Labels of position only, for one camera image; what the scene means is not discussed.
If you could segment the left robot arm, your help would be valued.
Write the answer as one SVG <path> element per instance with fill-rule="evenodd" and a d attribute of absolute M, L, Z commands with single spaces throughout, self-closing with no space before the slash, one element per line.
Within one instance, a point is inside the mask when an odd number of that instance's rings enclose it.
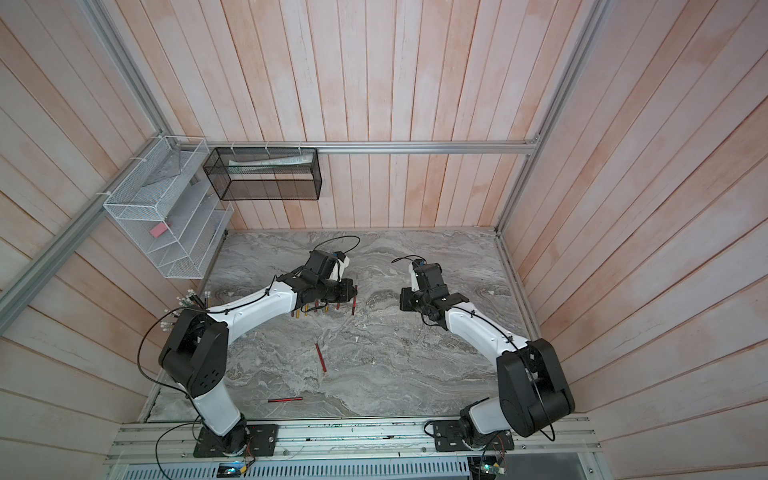
<path fill-rule="evenodd" d="M 212 309 L 181 309 L 158 362 L 191 400 L 202 431 L 224 455 L 244 453 L 250 441 L 245 416 L 224 385 L 229 346 L 280 315 L 353 300 L 357 289 L 344 275 L 349 264 L 343 251 L 315 249 L 304 265 L 253 294 Z"/>

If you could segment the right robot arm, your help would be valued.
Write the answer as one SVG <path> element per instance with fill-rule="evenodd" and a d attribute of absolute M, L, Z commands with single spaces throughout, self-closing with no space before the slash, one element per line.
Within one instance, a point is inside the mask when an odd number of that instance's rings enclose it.
<path fill-rule="evenodd" d="M 551 343 L 512 333 L 480 313 L 465 295 L 450 292 L 439 264 L 416 255 L 405 259 L 411 285 L 401 290 L 400 310 L 416 312 L 425 325 L 459 336 L 495 367 L 498 394 L 459 414 L 458 429 L 467 447 L 485 446 L 505 431 L 529 437 L 575 412 Z"/>

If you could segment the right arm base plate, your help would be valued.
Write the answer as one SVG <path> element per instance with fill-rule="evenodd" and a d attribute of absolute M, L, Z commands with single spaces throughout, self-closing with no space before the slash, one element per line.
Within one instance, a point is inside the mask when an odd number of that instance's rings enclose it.
<path fill-rule="evenodd" d="M 478 433 L 463 419 L 429 420 L 424 424 L 424 432 L 434 440 L 438 452 L 504 453 L 514 449 L 510 431 Z"/>

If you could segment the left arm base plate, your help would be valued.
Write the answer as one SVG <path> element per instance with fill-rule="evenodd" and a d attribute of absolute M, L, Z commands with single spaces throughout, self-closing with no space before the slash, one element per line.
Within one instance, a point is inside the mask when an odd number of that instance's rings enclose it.
<path fill-rule="evenodd" d="M 193 451 L 193 457 L 269 457 L 274 454 L 277 432 L 278 426 L 276 424 L 238 424 L 232 432 L 219 437 L 207 426 L 203 426 Z"/>

